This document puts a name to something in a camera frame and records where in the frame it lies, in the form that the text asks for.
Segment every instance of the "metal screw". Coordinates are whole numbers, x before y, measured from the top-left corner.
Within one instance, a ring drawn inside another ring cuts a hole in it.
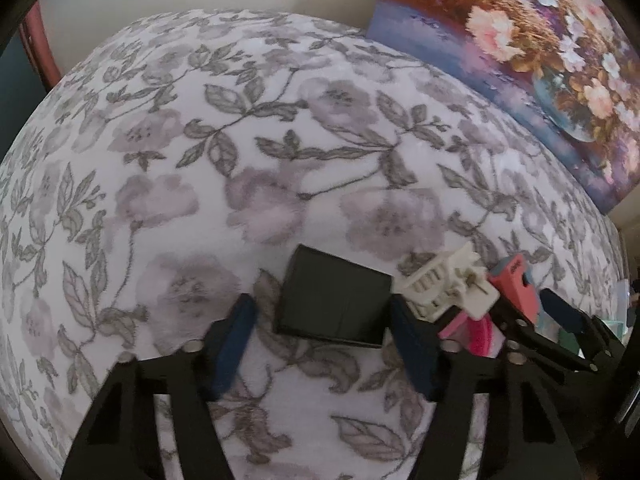
[[[519,352],[509,352],[507,354],[507,359],[514,365],[523,365],[527,362],[527,358]]]
[[[126,364],[126,363],[130,363],[133,361],[133,359],[136,358],[135,354],[132,354],[131,352],[122,352],[119,356],[118,356],[118,362],[120,364]]]
[[[457,354],[462,350],[462,346],[459,342],[454,341],[453,339],[445,339],[442,343],[440,343],[440,348],[442,348],[445,352],[449,352],[451,354]]]
[[[182,345],[182,351],[187,352],[187,354],[195,354],[199,352],[204,347],[204,343],[201,339],[192,339],[191,341],[187,341],[184,345]]]

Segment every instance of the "pink object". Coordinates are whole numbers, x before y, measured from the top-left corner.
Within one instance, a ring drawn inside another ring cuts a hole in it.
[[[23,24],[26,30],[26,37],[23,37],[23,41],[26,40],[27,42],[25,45],[25,48],[28,50],[27,54],[36,65],[36,69],[40,72],[46,85],[53,88],[58,84],[62,76],[53,59],[49,41],[47,41],[39,2],[36,2],[34,6],[31,7],[31,10],[24,18]]]
[[[533,285],[527,261],[522,253],[503,259],[487,274],[487,279],[533,323],[538,322],[540,297]]]
[[[460,312],[446,327],[438,333],[440,339],[451,338],[459,329],[466,328],[468,344],[466,349],[473,355],[487,357],[491,349],[493,323],[487,314],[480,321],[471,319],[466,312]]]
[[[491,339],[494,333],[491,317],[487,314],[480,321],[468,319],[466,328],[469,330],[469,350],[473,355],[487,357],[491,349]]]

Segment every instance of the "coral pink object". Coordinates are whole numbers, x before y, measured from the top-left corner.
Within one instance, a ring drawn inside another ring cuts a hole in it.
[[[494,333],[491,317],[487,314],[480,321],[466,320],[466,328],[469,330],[469,350],[473,355],[487,357],[491,349],[491,339]]]
[[[42,74],[45,83],[53,88],[58,84],[62,76],[60,70],[53,59],[53,54],[47,41],[47,35],[42,23],[40,13],[40,3],[36,2],[24,18],[24,25],[27,33],[28,47],[31,50],[37,69]]]

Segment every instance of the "blue gripper pad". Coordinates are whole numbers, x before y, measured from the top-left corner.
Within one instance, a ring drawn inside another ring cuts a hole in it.
[[[205,400],[218,400],[231,388],[256,317],[254,299],[241,294],[229,316],[209,327],[203,338],[205,373],[199,381]]]
[[[543,288],[539,292],[542,308],[558,323],[564,330],[572,334],[584,332],[584,314],[573,308],[554,291]]]
[[[390,300],[391,333],[406,374],[418,393],[434,400],[439,384],[436,379],[440,338],[435,325],[415,319],[404,298],[394,294]]]

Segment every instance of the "gray leaf pattern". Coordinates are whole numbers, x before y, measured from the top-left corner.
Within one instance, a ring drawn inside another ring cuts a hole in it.
[[[404,456],[400,436],[390,428],[346,416],[332,416],[340,439],[360,456],[379,462],[393,462]]]
[[[466,240],[488,266],[522,252],[539,286],[612,311],[615,228],[459,81],[284,12],[142,18],[65,76],[0,166],[0,409],[57,478],[117,354],[200,337],[245,290],[258,322],[209,407],[236,475],[401,480],[433,407],[392,341],[273,332],[286,258],[304,242],[406,276]],[[161,447],[179,471],[162,428]]]

